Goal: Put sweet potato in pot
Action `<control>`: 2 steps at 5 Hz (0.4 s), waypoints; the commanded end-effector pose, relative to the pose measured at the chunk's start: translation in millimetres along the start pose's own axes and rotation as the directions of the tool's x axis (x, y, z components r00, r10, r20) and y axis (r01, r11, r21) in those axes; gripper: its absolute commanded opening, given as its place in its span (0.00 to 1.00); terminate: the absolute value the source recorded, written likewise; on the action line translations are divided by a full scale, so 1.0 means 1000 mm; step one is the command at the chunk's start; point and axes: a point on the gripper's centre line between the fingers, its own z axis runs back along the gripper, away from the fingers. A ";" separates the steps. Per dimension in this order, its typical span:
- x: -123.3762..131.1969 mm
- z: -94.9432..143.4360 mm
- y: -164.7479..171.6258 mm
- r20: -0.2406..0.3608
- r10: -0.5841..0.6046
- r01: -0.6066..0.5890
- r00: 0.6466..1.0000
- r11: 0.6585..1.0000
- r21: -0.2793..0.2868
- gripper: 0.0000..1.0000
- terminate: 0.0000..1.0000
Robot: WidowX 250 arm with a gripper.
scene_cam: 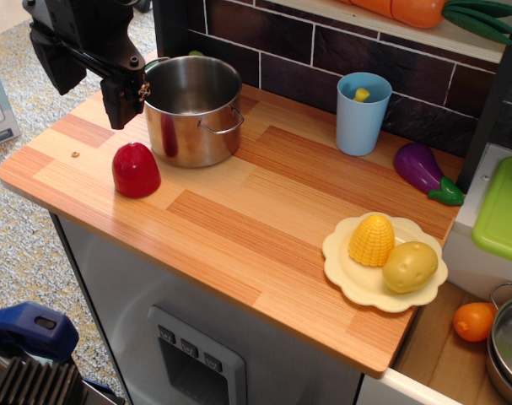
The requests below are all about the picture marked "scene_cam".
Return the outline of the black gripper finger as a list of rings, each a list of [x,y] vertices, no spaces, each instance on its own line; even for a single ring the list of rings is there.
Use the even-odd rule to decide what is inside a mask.
[[[110,126],[121,130],[136,115],[143,112],[147,98],[147,80],[145,76],[135,82],[117,83],[112,78],[100,82],[105,112]]]

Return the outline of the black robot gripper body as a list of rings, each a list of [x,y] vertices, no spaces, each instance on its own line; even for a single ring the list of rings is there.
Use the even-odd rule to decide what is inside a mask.
[[[88,71],[131,90],[143,85],[143,57],[128,36],[135,1],[23,1],[35,54],[59,94]]]

